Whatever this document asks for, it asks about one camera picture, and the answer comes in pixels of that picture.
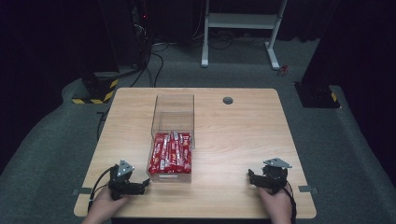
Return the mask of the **dark equipment rack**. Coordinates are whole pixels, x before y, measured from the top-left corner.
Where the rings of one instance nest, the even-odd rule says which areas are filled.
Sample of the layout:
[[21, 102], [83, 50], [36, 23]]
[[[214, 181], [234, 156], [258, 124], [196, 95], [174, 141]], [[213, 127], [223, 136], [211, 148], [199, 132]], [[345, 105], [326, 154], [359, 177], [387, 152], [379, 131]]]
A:
[[137, 67], [143, 69], [149, 62], [153, 40], [153, 28], [149, 17], [148, 0], [127, 0], [137, 45]]

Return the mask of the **clear plastic box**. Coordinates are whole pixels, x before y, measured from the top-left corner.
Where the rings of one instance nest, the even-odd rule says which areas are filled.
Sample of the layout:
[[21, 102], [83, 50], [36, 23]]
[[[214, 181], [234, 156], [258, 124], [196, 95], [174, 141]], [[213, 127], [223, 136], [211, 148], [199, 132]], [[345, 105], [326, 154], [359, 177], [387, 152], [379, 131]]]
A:
[[[151, 149], [155, 133], [191, 133], [193, 147], [194, 143], [194, 95], [193, 94], [171, 94], [158, 95], [156, 97], [153, 119], [151, 124]], [[150, 175], [152, 182], [164, 183], [190, 183], [190, 174], [156, 174]]]

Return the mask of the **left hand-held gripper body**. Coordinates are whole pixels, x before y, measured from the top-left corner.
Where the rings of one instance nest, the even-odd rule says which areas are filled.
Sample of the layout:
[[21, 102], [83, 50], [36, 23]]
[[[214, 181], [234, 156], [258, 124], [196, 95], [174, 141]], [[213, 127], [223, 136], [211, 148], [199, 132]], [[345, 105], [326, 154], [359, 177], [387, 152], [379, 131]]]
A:
[[110, 170], [108, 188], [111, 190], [111, 197], [114, 201], [123, 195], [135, 195], [136, 189], [142, 188], [141, 183], [131, 183], [129, 181], [134, 167], [125, 160], [120, 160]]

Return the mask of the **pile of red snack packets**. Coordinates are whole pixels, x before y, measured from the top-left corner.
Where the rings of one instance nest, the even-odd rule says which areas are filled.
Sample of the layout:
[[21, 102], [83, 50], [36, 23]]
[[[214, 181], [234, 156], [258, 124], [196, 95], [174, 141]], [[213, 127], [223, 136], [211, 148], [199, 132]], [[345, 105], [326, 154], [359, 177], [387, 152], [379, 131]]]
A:
[[148, 160], [148, 173], [190, 174], [192, 147], [191, 133], [155, 133]]

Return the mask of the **white metal stand frame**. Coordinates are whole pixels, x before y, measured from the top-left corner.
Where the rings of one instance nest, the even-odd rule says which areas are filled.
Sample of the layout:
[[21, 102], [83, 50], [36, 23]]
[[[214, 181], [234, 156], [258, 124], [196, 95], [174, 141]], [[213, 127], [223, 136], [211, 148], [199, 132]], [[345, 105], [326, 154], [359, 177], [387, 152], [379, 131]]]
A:
[[204, 40], [202, 47], [201, 66], [208, 67], [208, 35], [210, 28], [234, 28], [234, 29], [257, 29], [271, 30], [270, 40], [264, 43], [270, 64], [274, 70], [279, 70], [281, 66], [278, 63], [274, 51], [277, 33], [283, 20], [284, 11], [288, 0], [281, 0], [279, 10], [276, 14], [235, 14], [235, 13], [213, 13], [210, 11], [210, 0], [205, 0], [205, 26]]

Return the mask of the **person's left hand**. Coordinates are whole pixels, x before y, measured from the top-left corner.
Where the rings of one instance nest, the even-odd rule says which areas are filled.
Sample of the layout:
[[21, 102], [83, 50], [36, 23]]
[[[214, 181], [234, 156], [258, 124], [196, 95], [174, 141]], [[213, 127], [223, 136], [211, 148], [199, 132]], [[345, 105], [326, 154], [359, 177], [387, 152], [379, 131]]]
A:
[[104, 187], [94, 199], [87, 216], [110, 219], [130, 200], [131, 197], [126, 195], [114, 201], [111, 197], [111, 190], [108, 187]]

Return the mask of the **black yellow striped stand base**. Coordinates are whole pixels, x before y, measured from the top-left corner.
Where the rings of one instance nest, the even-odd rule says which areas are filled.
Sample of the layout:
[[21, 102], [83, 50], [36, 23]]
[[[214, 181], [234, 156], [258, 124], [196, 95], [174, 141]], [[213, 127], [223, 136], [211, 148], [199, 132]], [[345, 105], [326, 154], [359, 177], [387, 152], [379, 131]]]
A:
[[84, 77], [75, 89], [72, 102], [77, 105], [106, 104], [112, 98], [118, 82], [114, 77]]

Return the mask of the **person's right hand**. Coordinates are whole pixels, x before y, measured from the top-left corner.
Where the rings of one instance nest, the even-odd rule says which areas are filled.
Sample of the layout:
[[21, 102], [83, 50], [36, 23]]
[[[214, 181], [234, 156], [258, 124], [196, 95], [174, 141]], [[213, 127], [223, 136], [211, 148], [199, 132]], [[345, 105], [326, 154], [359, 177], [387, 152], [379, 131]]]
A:
[[267, 189], [257, 188], [263, 207], [269, 218], [275, 220], [290, 219], [292, 215], [292, 205], [289, 194], [290, 187], [286, 186], [277, 194], [271, 195]]

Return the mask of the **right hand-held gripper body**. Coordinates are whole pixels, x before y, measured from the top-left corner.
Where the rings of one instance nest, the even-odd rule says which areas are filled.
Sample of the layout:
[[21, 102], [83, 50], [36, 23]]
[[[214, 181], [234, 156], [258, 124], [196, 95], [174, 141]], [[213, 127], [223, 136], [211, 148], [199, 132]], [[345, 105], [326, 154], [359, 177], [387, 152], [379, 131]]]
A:
[[269, 181], [264, 187], [276, 194], [288, 183], [287, 177], [291, 165], [280, 158], [266, 160], [263, 163], [262, 174]]

